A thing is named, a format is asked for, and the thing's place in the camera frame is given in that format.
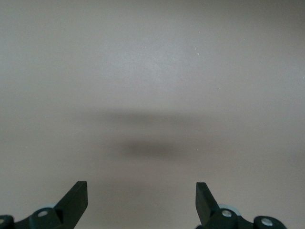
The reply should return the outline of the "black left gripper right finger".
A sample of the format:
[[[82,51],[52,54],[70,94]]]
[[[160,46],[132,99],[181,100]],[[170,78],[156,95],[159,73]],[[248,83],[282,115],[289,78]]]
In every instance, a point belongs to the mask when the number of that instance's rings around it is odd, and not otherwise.
[[[204,182],[196,183],[195,206],[200,220],[198,229],[285,229],[286,226],[270,216],[245,220],[237,210],[219,205]]]

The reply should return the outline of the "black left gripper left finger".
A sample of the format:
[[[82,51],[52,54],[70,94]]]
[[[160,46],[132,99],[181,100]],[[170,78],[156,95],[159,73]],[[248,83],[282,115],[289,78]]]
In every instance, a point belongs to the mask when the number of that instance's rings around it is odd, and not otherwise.
[[[36,210],[21,221],[11,215],[1,215],[2,229],[73,229],[88,206],[86,181],[78,181],[54,206]]]

